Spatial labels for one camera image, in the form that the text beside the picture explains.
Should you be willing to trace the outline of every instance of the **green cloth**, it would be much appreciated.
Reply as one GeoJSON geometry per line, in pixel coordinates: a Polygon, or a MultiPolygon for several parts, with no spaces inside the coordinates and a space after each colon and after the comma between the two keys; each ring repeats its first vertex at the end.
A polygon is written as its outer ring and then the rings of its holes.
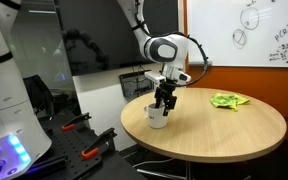
{"type": "Polygon", "coordinates": [[[211,98],[211,103],[215,107],[229,107],[233,111],[237,111],[237,105],[250,102],[249,99],[243,98],[238,94],[221,94],[216,93],[211,98]]]}

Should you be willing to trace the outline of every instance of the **table top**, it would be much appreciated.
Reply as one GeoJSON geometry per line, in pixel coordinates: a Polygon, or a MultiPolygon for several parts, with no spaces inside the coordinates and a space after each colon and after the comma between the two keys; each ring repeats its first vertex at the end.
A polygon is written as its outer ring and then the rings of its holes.
{"type": "Polygon", "coordinates": [[[270,105],[250,99],[234,112],[214,107],[210,99],[229,91],[177,88],[174,110],[162,129],[148,126],[144,107],[154,103],[154,93],[128,103],[121,121],[126,133],[156,153],[192,162],[228,163],[254,159],[275,150],[284,140],[286,122],[270,105]]]}

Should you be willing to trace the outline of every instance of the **blue light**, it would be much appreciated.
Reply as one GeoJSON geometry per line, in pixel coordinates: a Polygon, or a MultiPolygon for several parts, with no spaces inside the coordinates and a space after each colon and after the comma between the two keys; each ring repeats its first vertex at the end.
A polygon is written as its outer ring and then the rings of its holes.
{"type": "Polygon", "coordinates": [[[14,135],[9,136],[8,139],[13,146],[20,144],[20,140],[18,140],[18,138],[14,135]]]}
{"type": "Polygon", "coordinates": [[[26,152],[22,143],[20,142],[20,140],[16,136],[10,135],[8,137],[8,140],[11,143],[11,145],[13,146],[13,148],[15,149],[15,151],[17,152],[18,156],[20,156],[21,160],[24,163],[31,162],[30,156],[28,155],[28,153],[26,152]]]}
{"type": "Polygon", "coordinates": [[[31,161],[31,158],[27,153],[21,154],[20,156],[21,156],[22,161],[24,161],[24,162],[30,162],[31,161]]]}
{"type": "Polygon", "coordinates": [[[22,145],[16,147],[15,150],[16,150],[16,152],[17,152],[18,154],[21,154],[21,153],[23,153],[23,152],[26,152],[25,149],[24,149],[24,147],[23,147],[22,145]]]}

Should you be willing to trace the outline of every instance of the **office chair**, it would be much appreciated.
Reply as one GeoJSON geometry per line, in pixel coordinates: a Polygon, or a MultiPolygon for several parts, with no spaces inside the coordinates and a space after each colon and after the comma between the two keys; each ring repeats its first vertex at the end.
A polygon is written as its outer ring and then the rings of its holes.
{"type": "Polygon", "coordinates": [[[36,115],[43,111],[51,119],[65,107],[69,95],[62,93],[53,96],[39,75],[23,78],[23,80],[36,115]]]}

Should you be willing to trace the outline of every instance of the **white mug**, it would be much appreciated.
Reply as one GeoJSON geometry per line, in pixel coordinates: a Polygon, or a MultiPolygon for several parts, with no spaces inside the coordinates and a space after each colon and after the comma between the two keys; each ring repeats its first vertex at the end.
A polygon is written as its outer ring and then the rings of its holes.
{"type": "Polygon", "coordinates": [[[167,124],[167,116],[163,116],[164,105],[155,108],[155,103],[144,107],[147,115],[148,125],[151,128],[163,128],[167,124]]]}

